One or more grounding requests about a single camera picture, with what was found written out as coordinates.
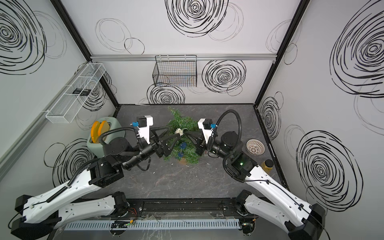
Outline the rattan ball string lights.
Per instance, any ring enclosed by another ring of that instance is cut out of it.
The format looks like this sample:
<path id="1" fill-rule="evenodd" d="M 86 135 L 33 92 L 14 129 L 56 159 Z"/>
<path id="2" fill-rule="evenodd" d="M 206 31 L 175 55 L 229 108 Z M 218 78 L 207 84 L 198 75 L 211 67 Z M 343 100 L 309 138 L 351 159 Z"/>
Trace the rattan ball string lights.
<path id="1" fill-rule="evenodd" d="M 178 160 L 181 160 L 184 157 L 184 151 L 187 148 L 187 142 L 186 142 L 186 140 L 183 139 L 184 130 L 186 130 L 186 129 L 178 128 L 175 131 L 175 133 L 179 134 L 181 137 L 181 139 L 179 140 L 179 146 L 178 146 L 178 150 L 177 150 L 177 159 Z"/>

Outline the small green christmas tree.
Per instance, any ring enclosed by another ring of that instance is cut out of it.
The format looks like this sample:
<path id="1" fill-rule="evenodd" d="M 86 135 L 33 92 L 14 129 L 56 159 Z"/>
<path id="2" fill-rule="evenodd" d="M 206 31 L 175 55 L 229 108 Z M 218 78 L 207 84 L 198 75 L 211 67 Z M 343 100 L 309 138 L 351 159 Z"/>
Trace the small green christmas tree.
<path id="1" fill-rule="evenodd" d="M 168 107 L 169 111 L 171 112 L 173 118 L 168 122 L 167 126 L 170 128 L 170 132 L 168 135 L 175 134 L 176 129 L 186 129 L 187 131 L 198 131 L 198 121 L 194 120 L 193 118 L 189 116 L 183 116 L 182 113 L 174 108 Z M 183 139 L 187 142 L 187 148 L 184 151 L 184 159 L 187 164 L 197 164 L 199 162 L 200 156 L 196 154 L 196 148 L 192 141 L 183 135 Z M 177 150 L 179 146 L 179 141 L 175 145 L 174 149 L 172 150 L 171 154 L 167 157 L 165 157 L 165 161 L 169 161 L 170 159 L 174 158 L 177 159 Z"/>

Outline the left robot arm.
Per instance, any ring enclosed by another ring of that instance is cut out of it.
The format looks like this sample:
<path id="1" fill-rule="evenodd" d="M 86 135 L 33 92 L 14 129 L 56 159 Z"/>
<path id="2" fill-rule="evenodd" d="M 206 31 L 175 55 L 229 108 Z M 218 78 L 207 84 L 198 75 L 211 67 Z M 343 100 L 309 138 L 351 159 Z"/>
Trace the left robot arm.
<path id="1" fill-rule="evenodd" d="M 126 215 L 131 208 L 122 192 L 96 200 L 78 199 L 122 179 L 124 170 L 154 154 L 169 156 L 181 136 L 167 132 L 167 127 L 121 127 L 101 134 L 103 157 L 83 163 L 69 181 L 46 193 L 16 199 L 17 214 L 8 224 L 11 234 L 21 240 L 36 240 L 72 221 Z"/>

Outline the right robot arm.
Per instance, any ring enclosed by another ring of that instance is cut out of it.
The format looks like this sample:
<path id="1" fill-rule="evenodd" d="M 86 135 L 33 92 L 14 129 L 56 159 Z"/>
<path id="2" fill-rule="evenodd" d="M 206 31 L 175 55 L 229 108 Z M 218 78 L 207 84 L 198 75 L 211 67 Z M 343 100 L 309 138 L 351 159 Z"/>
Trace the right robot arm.
<path id="1" fill-rule="evenodd" d="M 234 114 L 237 132 L 226 132 L 216 141 L 221 121 Z M 199 131 L 184 131 L 201 155 L 204 151 L 222 159 L 224 171 L 235 181 L 246 183 L 265 200 L 243 190 L 237 197 L 240 215 L 256 215 L 285 231 L 291 240 L 318 240 L 325 232 L 326 211 L 319 204 L 309 204 L 275 181 L 256 161 L 243 152 L 242 120 L 235 110 L 225 111 L 216 123 L 211 119 L 200 119 Z"/>

